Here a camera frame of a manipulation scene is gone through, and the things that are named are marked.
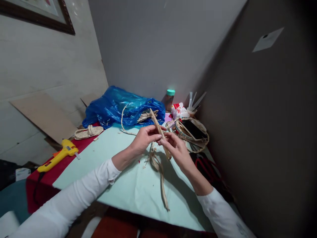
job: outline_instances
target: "green bottle cap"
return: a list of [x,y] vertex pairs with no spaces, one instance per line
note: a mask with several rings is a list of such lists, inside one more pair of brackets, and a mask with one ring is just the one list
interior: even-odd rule
[[168,89],[166,94],[169,95],[169,96],[174,96],[175,95],[175,90]]

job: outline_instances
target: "white wall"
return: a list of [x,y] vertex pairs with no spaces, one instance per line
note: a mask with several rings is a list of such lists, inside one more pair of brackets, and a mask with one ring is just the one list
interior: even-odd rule
[[246,0],[89,0],[109,85],[185,100]]
[[75,36],[0,15],[0,159],[41,164],[54,152],[10,100],[45,92],[78,126],[80,96],[108,87],[88,1],[66,5]]

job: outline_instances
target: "gray wall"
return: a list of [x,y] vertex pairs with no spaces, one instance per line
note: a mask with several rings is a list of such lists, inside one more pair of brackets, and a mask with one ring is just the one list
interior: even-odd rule
[[184,101],[246,0],[90,0],[109,85]]
[[[292,1],[249,1],[206,74],[209,147],[259,237],[295,237],[313,212],[317,73],[307,16]],[[281,27],[271,48],[252,53]]]

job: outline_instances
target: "floor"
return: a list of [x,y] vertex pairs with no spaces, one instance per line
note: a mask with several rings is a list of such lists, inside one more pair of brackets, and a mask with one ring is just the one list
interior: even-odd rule
[[[70,229],[68,235],[66,236],[67,238],[78,238],[81,237],[86,226],[88,225],[88,223],[90,222],[90,220],[95,217],[103,217],[105,215],[105,213],[108,211],[108,213],[113,212],[114,208],[109,208],[109,206],[99,203],[97,201],[93,202],[92,205],[90,207],[88,207],[85,211],[83,211],[83,213],[78,217],[77,221],[78,223],[73,225],[73,227]],[[143,223],[146,223],[148,226],[157,226],[158,225],[158,221],[154,220],[154,219],[150,219],[150,218],[145,218],[143,216],[138,216],[140,219],[142,219]],[[211,237],[211,238],[216,238],[216,234],[207,234],[204,232],[197,232],[197,231],[193,231],[190,229],[186,229],[183,227],[176,227],[178,231],[178,234],[180,238],[196,238],[196,237]]]

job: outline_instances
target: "yellow glue gun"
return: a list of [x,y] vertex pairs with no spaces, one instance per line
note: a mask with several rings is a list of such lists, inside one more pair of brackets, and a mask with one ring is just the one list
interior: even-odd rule
[[64,159],[67,155],[69,156],[76,155],[77,158],[79,159],[78,149],[70,140],[64,139],[62,141],[62,146],[63,146],[63,149],[53,159],[51,159],[46,164],[37,168],[38,172],[41,173],[41,172],[49,171],[51,168],[57,165],[62,159]]

